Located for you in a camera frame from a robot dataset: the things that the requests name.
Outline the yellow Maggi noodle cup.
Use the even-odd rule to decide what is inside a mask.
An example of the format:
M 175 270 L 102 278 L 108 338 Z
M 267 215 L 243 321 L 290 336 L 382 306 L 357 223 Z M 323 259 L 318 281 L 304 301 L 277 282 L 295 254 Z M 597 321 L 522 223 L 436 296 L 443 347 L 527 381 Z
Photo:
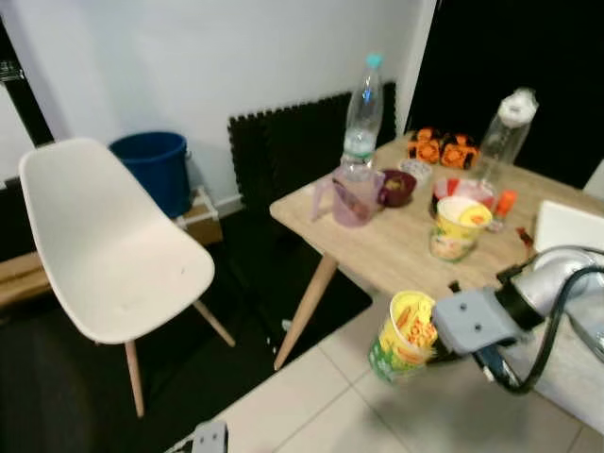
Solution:
M 465 195 L 440 199 L 436 210 L 428 252 L 434 258 L 449 262 L 465 259 L 478 244 L 480 233 L 495 219 L 491 209 Z
M 434 358 L 439 333 L 431 323 L 436 301 L 422 291 L 400 291 L 390 299 L 387 319 L 368 350 L 378 378 L 401 383 Z

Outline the wooden dining table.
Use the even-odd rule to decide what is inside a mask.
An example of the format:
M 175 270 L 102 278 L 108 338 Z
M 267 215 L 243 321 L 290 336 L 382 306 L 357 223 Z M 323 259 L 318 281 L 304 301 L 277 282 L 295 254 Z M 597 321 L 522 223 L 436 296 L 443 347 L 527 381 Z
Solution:
M 603 212 L 603 202 L 596 195 L 508 165 L 502 170 L 502 184 L 519 192 L 519 200 L 506 220 L 508 232 L 486 234 L 465 260 L 450 263 L 428 253 L 428 233 L 434 226 L 428 216 L 430 182 L 419 185 L 406 207 L 381 211 L 365 226 L 344 227 L 331 215 L 315 215 L 323 204 L 314 195 L 325 181 L 327 174 L 321 173 L 310 184 L 282 195 L 269 206 L 273 219 L 321 254 L 277 352 L 276 368 L 283 367 L 290 357 L 337 269 L 387 294 L 418 290 L 430 296 L 445 296 L 453 281 L 464 289 L 495 285 L 497 272 L 527 258 L 529 249 L 516 229 L 525 227 L 538 236 L 538 214 L 544 200 L 590 214 Z

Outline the small orange bottle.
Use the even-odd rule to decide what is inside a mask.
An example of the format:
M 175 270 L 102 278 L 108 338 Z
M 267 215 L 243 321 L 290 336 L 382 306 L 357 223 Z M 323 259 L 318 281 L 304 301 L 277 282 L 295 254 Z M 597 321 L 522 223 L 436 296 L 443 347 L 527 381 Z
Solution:
M 517 193 L 511 190 L 504 191 L 500 195 L 495 206 L 495 217 L 493 217 L 492 223 L 488 225 L 488 230 L 491 230 L 491 232 L 500 232 L 504 228 L 506 217 L 510 214 L 517 197 Z

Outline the white lidded food container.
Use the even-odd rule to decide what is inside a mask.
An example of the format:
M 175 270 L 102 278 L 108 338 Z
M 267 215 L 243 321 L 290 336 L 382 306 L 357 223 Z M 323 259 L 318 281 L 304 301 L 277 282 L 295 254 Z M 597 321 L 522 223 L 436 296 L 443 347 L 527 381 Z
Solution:
M 532 249 L 540 253 L 557 245 L 603 250 L 604 217 L 544 200 L 536 216 Z

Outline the pink bowl with food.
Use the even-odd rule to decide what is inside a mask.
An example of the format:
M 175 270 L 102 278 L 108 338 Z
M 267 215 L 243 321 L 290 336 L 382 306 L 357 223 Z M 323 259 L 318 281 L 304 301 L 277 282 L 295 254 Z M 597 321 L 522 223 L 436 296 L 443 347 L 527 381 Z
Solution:
M 489 182 L 479 180 L 479 178 L 461 178 L 461 177 L 439 177 L 435 178 L 431 184 L 431 198 L 428 203 L 428 214 L 431 217 L 437 216 L 437 208 L 442 198 L 449 195 L 458 197 L 467 197 L 477 200 L 488 210 L 495 210 L 497 204 L 497 192 L 495 186 Z

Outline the maroon small bowl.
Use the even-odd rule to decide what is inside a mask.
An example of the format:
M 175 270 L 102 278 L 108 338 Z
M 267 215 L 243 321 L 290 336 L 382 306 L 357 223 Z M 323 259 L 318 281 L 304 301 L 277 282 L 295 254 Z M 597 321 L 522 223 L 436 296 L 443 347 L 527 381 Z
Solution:
M 404 170 L 388 169 L 381 173 L 377 202 L 383 208 L 401 208 L 411 200 L 417 178 Z

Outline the small clear glass dish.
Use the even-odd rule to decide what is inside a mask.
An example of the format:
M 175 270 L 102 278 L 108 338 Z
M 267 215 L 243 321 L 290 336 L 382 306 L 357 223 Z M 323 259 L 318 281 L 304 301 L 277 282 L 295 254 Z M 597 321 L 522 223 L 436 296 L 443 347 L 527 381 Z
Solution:
M 419 159 L 402 159 L 398 163 L 398 169 L 402 173 L 413 177 L 417 186 L 424 184 L 431 177 L 432 172 L 434 172 L 431 164 Z

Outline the purple plastic measuring jug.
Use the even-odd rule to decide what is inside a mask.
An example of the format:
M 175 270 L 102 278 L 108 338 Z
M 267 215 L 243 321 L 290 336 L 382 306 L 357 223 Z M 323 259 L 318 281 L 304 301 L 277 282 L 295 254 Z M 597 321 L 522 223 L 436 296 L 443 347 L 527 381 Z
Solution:
M 342 170 L 320 177 L 313 185 L 311 222 L 332 214 L 336 223 L 344 227 L 367 225 L 383 209 L 379 200 L 383 182 L 380 170 L 371 170 L 366 180 L 351 180 Z

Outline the clear bottle with white lid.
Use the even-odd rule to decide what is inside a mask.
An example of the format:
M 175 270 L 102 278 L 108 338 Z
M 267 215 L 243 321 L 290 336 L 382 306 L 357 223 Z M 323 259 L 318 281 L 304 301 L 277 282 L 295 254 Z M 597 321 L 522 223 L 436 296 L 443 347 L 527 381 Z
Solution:
M 519 154 L 538 112 L 538 100 L 531 88 L 517 88 L 505 96 L 496 109 L 479 146 L 478 163 L 472 168 L 471 180 L 497 187 L 502 165 L 511 164 Z

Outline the clear teal-capped water bottle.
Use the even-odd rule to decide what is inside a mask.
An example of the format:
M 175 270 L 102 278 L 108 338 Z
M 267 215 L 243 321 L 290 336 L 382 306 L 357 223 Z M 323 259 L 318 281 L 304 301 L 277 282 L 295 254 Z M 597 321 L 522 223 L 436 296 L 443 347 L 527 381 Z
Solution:
M 346 109 L 342 173 L 348 180 L 372 178 L 372 159 L 377 148 L 378 133 L 383 116 L 380 66 L 383 57 L 371 53 L 365 58 L 365 70 L 358 86 L 351 91 Z

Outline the black foam puzzle mat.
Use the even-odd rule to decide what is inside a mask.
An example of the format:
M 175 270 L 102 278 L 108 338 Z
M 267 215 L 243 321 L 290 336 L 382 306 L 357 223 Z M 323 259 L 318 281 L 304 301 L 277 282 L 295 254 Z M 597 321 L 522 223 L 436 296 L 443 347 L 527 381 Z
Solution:
M 351 93 L 229 117 L 230 158 L 243 206 L 267 211 L 338 167 Z

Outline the black door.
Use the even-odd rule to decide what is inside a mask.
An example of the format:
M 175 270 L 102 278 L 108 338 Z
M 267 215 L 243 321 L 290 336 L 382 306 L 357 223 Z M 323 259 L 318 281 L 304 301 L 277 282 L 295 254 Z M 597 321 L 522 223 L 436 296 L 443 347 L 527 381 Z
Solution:
M 518 167 L 582 189 L 603 159 L 603 5 L 437 0 L 407 128 L 482 142 L 499 103 L 530 88 L 538 112 Z

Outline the dark blue plastic bucket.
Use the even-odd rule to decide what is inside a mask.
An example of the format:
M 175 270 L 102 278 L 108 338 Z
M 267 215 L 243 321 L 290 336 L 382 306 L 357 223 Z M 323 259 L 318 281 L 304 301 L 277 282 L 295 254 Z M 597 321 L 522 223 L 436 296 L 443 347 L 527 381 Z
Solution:
M 177 217 L 193 207 L 187 140 L 175 132 L 142 132 L 109 144 L 109 151 L 126 166 L 160 210 Z

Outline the white plastic chair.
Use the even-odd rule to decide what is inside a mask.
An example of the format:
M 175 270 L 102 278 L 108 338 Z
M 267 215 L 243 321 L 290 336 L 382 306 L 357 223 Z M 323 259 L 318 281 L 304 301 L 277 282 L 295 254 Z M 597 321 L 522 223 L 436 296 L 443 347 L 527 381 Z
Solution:
M 225 344 L 236 343 L 200 299 L 214 280 L 211 255 L 103 143 L 49 143 L 22 156 L 18 170 L 53 294 L 83 336 L 124 347 L 138 417 L 138 338 L 194 307 Z

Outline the wooden plank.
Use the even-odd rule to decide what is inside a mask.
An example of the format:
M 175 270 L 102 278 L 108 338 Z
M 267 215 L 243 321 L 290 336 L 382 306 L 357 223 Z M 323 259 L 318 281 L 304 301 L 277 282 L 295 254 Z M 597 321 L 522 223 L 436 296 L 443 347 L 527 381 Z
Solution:
M 17 256 L 0 262 L 0 308 L 51 291 L 39 253 Z

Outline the black flat panel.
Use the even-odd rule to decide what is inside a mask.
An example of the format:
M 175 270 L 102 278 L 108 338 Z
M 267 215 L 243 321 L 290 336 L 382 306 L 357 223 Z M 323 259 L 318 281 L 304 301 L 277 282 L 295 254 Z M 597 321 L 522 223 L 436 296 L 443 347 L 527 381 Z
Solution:
M 35 249 L 21 181 L 17 176 L 6 178 L 0 182 L 0 260 L 19 258 Z

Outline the black metal rack frame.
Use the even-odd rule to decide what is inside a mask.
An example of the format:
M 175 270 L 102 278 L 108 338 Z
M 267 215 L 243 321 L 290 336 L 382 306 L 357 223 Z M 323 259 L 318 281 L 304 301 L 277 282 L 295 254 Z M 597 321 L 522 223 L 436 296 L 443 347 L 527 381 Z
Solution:
M 55 141 L 55 134 L 47 124 L 28 76 L 19 60 L 3 14 L 0 14 L 0 85 L 8 90 L 19 120 L 34 145 L 47 145 Z

